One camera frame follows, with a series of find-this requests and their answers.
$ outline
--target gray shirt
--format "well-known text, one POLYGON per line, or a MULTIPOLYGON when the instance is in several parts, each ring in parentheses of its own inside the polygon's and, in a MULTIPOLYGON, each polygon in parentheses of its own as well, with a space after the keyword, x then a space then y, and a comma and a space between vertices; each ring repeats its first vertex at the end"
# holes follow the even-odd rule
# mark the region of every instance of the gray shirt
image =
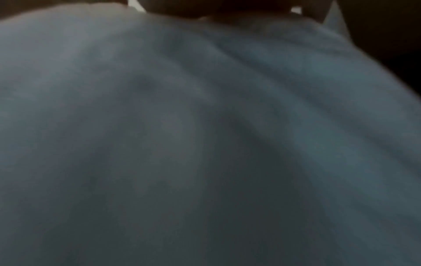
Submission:
POLYGON ((421 105, 303 18, 0 23, 1 266, 419 266, 421 105))

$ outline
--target clothing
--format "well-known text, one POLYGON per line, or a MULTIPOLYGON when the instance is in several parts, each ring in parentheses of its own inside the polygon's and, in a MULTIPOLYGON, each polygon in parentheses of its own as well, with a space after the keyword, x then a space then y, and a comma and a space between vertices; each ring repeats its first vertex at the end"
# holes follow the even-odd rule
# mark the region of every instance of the clothing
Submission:
POLYGON ((421 106, 310 20, 0 23, 1 266, 421 265, 421 106))

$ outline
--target fabric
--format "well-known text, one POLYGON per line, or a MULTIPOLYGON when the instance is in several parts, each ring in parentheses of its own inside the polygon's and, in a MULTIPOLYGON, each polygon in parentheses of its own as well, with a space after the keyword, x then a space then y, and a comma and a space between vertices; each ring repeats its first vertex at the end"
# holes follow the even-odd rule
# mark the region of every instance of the fabric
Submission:
POLYGON ((1 266, 421 265, 419 99, 339 35, 0 23, 1 266))

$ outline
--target blue fabric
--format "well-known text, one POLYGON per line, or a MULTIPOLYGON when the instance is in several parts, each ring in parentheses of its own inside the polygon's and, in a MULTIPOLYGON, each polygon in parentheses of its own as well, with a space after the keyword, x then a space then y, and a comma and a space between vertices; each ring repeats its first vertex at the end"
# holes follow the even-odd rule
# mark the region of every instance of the blue fabric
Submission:
POLYGON ((302 18, 0 23, 1 266, 419 266, 419 99, 302 18))

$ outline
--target cloth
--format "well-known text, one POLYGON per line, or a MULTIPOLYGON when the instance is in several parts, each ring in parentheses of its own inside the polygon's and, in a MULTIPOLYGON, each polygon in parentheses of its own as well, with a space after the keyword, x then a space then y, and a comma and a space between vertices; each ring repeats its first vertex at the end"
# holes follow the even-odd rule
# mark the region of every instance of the cloth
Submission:
POLYGON ((298 16, 0 23, 1 266, 419 266, 419 99, 298 16))

